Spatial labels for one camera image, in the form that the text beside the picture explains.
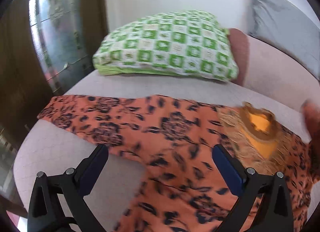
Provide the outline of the blurred human hand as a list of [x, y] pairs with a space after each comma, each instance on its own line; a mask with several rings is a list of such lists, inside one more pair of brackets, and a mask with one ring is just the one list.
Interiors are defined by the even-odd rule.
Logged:
[[306, 100], [301, 107], [305, 128], [310, 141], [311, 174], [319, 178], [319, 106], [310, 100]]

